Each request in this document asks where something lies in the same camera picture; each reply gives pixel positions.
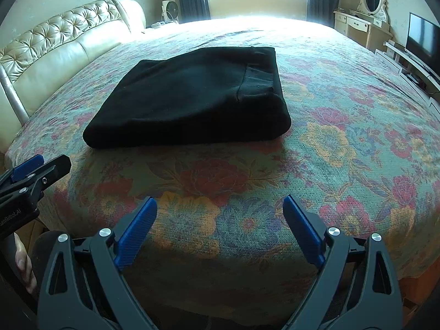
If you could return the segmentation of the person left hand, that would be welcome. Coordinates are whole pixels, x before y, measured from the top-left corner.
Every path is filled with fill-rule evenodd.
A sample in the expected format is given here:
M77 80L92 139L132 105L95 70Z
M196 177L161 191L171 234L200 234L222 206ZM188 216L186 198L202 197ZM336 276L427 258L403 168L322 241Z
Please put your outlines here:
M33 266L31 259L27 253L27 250L22 243L20 237L14 233L14 241L16 245L15 263L20 272L24 286L29 294L33 294L37 288L37 280L33 272Z

